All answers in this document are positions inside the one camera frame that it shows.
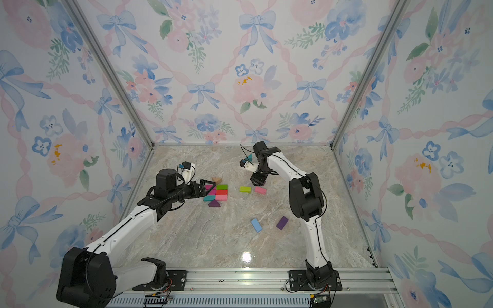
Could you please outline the natural wood triangular block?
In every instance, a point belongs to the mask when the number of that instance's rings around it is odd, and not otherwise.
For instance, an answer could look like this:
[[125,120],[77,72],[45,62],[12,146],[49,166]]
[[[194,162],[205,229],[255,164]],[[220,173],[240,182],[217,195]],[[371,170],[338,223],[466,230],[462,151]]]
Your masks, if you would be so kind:
[[221,184],[223,182],[223,179],[220,178],[220,177],[213,177],[212,178],[213,182],[215,182],[216,184]]

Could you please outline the lime green small block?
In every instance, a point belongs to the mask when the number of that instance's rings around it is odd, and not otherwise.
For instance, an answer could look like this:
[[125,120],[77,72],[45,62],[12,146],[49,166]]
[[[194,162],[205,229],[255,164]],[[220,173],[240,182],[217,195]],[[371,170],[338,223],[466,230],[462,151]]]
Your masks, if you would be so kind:
[[252,192],[252,188],[251,187],[248,187],[248,186],[241,186],[240,187],[240,192],[242,192],[242,193],[251,193]]

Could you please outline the light blue rectangular block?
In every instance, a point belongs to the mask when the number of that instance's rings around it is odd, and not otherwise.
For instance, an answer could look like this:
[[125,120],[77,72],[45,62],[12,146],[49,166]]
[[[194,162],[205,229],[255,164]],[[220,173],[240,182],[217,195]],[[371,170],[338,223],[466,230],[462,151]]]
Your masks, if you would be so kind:
[[256,218],[254,218],[254,219],[251,221],[251,224],[252,224],[252,226],[254,227],[254,230],[255,230],[257,233],[259,233],[259,232],[261,232],[261,231],[263,230],[263,228],[262,228],[261,224],[259,223],[259,221],[258,221]]

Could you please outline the purple rectangular block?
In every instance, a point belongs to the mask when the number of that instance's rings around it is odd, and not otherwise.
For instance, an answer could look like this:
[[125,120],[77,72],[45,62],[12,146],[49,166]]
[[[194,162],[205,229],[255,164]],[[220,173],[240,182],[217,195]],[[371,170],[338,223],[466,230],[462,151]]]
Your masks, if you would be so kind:
[[283,230],[286,226],[286,224],[289,222],[289,219],[286,216],[283,216],[276,224],[276,227],[279,230]]

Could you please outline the purple triangular block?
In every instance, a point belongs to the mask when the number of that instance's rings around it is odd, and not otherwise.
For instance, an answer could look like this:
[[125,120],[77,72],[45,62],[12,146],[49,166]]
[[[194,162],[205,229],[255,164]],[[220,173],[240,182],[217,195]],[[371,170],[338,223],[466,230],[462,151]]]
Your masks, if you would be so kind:
[[220,207],[220,203],[217,200],[212,200],[208,205],[209,207]]

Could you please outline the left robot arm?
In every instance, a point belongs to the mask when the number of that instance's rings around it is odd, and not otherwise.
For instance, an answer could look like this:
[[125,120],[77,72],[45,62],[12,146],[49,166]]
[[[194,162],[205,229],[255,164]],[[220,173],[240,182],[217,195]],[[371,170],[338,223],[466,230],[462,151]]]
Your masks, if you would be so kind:
[[62,260],[56,299],[75,307],[106,307],[134,287],[145,285],[168,291],[165,261],[146,257],[133,267],[115,268],[125,250],[146,230],[158,223],[174,206],[206,197],[216,183],[195,181],[195,166],[184,162],[176,169],[162,169],[155,185],[138,201],[130,214],[84,248],[70,249]]

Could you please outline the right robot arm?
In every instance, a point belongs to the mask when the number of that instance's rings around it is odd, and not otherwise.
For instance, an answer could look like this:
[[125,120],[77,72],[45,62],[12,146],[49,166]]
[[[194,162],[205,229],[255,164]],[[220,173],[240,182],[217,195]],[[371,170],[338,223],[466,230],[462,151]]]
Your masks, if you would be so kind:
[[302,220],[302,234],[306,242],[305,284],[315,290],[340,291],[342,285],[338,272],[329,260],[322,234],[322,216],[326,213],[327,198],[321,189],[318,176],[294,166],[277,147],[269,148],[265,142],[257,142],[253,153],[258,162],[246,163],[244,168],[252,172],[254,186],[264,186],[269,175],[276,174],[288,183],[290,209]]

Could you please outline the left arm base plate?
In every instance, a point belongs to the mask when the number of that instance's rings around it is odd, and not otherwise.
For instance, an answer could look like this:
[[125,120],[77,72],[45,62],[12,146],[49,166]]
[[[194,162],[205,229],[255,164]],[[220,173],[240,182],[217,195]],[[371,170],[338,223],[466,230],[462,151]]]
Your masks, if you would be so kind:
[[155,282],[140,284],[132,288],[132,291],[183,291],[187,278],[186,270],[166,270],[166,280],[162,284]]

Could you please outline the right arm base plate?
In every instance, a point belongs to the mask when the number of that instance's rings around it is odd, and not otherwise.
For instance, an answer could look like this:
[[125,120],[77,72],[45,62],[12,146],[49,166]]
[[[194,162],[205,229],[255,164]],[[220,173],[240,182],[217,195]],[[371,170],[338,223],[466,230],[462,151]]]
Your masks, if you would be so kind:
[[337,271],[328,279],[317,286],[309,282],[305,270],[290,270],[288,272],[288,289],[290,291],[315,291],[321,292],[326,287],[326,291],[343,290],[340,275]]

